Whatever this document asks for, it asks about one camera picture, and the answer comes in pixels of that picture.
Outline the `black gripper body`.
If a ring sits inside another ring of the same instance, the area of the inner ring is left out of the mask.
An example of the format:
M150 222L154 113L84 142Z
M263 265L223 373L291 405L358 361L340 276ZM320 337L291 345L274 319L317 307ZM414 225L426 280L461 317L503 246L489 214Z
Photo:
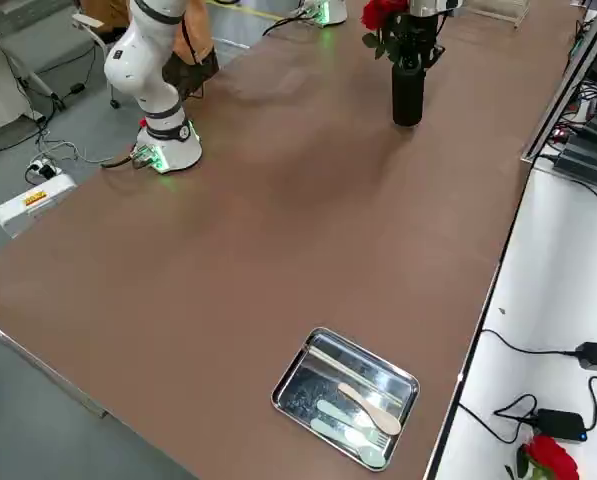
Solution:
M439 15L410 17L414 44L417 50L431 50L436 44Z

